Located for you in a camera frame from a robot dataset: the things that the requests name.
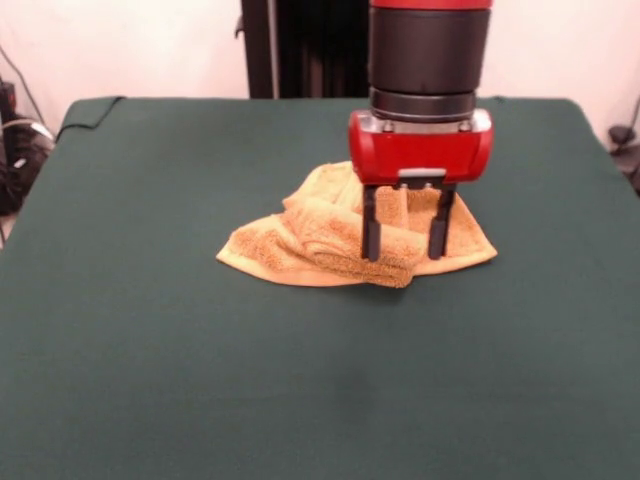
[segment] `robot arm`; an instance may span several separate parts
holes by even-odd
[[[442,190],[429,257],[446,254],[460,182],[489,161],[493,125],[476,108],[492,0],[370,0],[370,109],[353,112],[349,144],[364,186],[362,257],[376,261],[381,186]]]

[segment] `black cable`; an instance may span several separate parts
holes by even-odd
[[[33,95],[31,94],[31,90],[29,90],[29,86],[27,85],[27,81],[24,79],[24,76],[22,75],[22,72],[20,71],[20,69],[18,67],[16,67],[15,63],[13,63],[11,61],[11,59],[7,55],[7,52],[4,51],[4,48],[2,48],[2,45],[0,45],[0,54],[4,57],[4,59],[9,64],[9,66],[13,69],[13,71],[16,72],[16,75],[18,75],[18,78],[20,78],[20,82],[22,82],[22,86],[24,87],[25,92],[27,92],[27,96],[29,97],[29,100],[31,101],[31,104],[33,105],[33,108],[35,109],[36,113],[38,114],[38,119],[40,120],[40,123],[42,123],[42,125],[46,126],[46,123],[44,121],[44,117],[42,116],[42,112],[40,112],[40,108],[38,107],[38,104],[34,100]]]
[[[626,145],[627,143],[629,143],[631,141],[631,139],[633,137],[633,127],[638,122],[638,116],[639,115],[640,115],[640,97],[638,97],[638,101],[636,102],[636,110],[635,110],[635,112],[633,114],[633,119],[631,120],[631,123],[629,124],[629,131],[627,132],[627,137],[625,138],[623,145]]]

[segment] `white wall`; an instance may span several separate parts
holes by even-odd
[[[640,95],[640,0],[495,0],[480,93],[571,98],[604,141]]]
[[[246,97],[239,14],[240,0],[5,0],[0,43],[57,128],[83,97]],[[572,98],[605,139],[640,94],[639,21],[639,0],[496,0],[481,94]]]
[[[0,43],[57,128],[78,98],[247,96],[240,0],[0,2]],[[0,60],[0,72],[14,79]],[[23,111],[31,113],[20,96]]]

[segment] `green tablecloth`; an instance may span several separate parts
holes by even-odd
[[[640,205],[574,104],[484,101],[491,264],[395,291],[215,261],[364,105],[71,108],[0,255],[0,478],[638,478]]]

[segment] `crumpled towel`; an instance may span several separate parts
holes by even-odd
[[[381,227],[378,262],[360,258],[362,184],[351,162],[314,169],[284,199],[284,212],[256,220],[233,232],[217,259],[270,282],[332,287],[373,283],[408,286],[416,275],[452,272],[487,262],[496,249],[459,195],[451,210],[447,254],[427,257],[438,190],[382,187],[377,192]]]

